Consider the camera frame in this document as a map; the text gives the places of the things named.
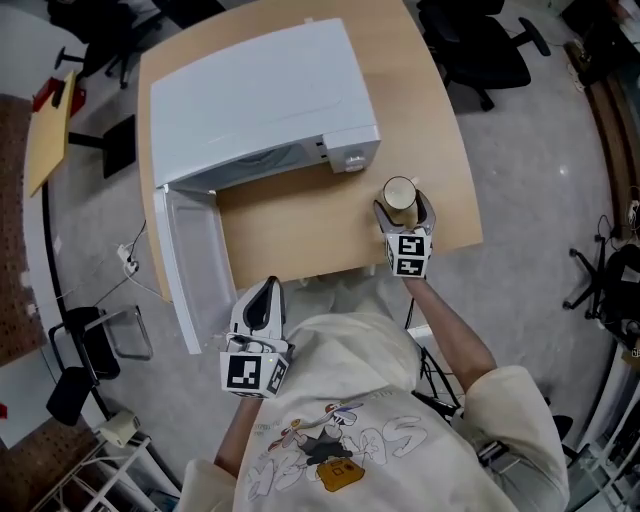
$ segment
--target white wall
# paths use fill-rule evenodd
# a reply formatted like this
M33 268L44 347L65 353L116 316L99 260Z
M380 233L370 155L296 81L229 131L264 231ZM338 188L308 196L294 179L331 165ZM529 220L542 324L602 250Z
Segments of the white wall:
M49 77L64 77L70 63L53 69L63 46L67 53L78 56L86 49L66 30L0 3L0 94L31 99Z
M54 387L40 350L0 368L0 402L7 406L7 419L0 421L0 439L7 448L50 418L46 404Z

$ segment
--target black office chair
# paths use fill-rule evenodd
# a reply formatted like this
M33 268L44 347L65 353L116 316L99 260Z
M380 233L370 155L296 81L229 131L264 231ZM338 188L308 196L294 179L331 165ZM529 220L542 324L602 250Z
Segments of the black office chair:
M511 89L531 83L518 46L533 41L540 53L551 55L533 24L519 18L524 32L509 37L488 14L498 14L504 0L422 0L418 3L424 40L434 60L446 71L444 84L467 85L480 96L485 112L495 107L485 89Z
M62 47L56 58L55 69L65 60L81 62L78 80L91 76L114 58L136 19L131 8L118 0L48 0L47 4L52 25L68 30L88 44L84 57L69 55Z
M600 244L598 267L594 268L584 255L570 249L569 255L577 257L585 267L591 281L586 290L573 302L564 301L562 307L576 309L593 295L591 307L585 318L597 318L619 341L630 350L640 338L640 247L627 244L615 252L605 264L606 240L596 235Z
M140 43L149 32L162 28L160 22L164 17L164 13L156 13L132 27L131 30L122 36L122 40L116 46L116 57L104 72L105 75L110 77L112 75L111 70L120 64L120 89L126 89L129 85L126 80L129 71L129 59L134 53L142 53L144 51L144 48L140 47Z
M106 322L120 315L133 314L142 332L147 347L146 354L123 353L118 344L111 341ZM82 366L65 367L56 344L56 332L66 329L80 356ZM75 308L65 315L65 321L49 329L49 341L62 375L47 402L47 410L64 425L73 426L78 422L80 412L91 390L101 380L115 379L120 375L120 365L113 352L121 358L148 361L153 356L153 348L140 316L138 306L129 306L114 313L105 314L96 307Z

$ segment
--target desk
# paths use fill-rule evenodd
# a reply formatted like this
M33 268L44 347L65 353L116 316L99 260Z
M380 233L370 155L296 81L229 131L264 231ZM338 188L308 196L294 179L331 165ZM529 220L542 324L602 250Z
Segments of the desk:
M138 91L142 199L159 288L169 299L156 228L150 137L151 84L212 52L306 19L342 18L362 69L382 143L361 173L326 165L218 193L236 288L384 261L371 203L388 178L418 178L437 215L436 252L480 243L475 189L436 66L401 0L260 0L219 14L143 54ZM211 84L215 94L215 84Z
M136 161L135 116L119 122L102 137L69 132L75 84L76 73L72 71L64 80L62 94L51 94L40 110L31 116L32 128L26 155L29 197L33 197L64 161L69 144L102 150L105 179Z
M38 112L31 116L31 138L27 151L28 192L32 197L67 155L71 99L76 84L72 71L64 80L64 90L57 107L53 106L55 94L49 96Z

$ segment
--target power strip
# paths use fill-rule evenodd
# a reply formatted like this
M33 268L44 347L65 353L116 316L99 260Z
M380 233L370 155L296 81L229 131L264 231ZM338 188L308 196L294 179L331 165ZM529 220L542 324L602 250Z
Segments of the power strip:
M131 252L124 245L118 246L118 257L124 265L125 272L131 276L135 274L140 268L140 264L131 257Z

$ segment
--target gray floor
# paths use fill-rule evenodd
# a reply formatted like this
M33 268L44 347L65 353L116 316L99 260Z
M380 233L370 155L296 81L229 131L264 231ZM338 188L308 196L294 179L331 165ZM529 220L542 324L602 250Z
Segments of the gray floor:
M520 15L530 18L549 42L570 38L546 12L508 4L499 18L518 31ZM497 108L490 113L479 111L473 92L455 84L450 88L485 242L435 256L429 279L500 364L527 367L553 410L575 418L575 438L591 408L611 341L583 318L583 311L561 309L563 299L584 281L568 249L595 255L598 218L611 213L609 185L596 126L586 98L566 72L562 49L553 47L551 57L543 58L528 45L522 54L532 84L492 92ZM135 113L135 72L126 91L101 75L90 78L88 90L89 104L73 119L78 131L99 135ZM134 164L103 181L100 155L72 148L66 168L51 180L51 197L53 236L61 242L62 289L83 283L66 303L91 305L124 277L116 246L131 242L142 227L137 168ZM146 236L136 247L141 262L136 278L155 288ZM407 295L397 281L385 287L401 320ZM237 399L220 391L218 345L189 356L170 304L127 282L101 306L112 310L132 303L140 306L155 357L149 363L123 361L120 377L101 390L138 414L160 455L181 478L190 458L215 454ZM417 314L414 325L421 320Z

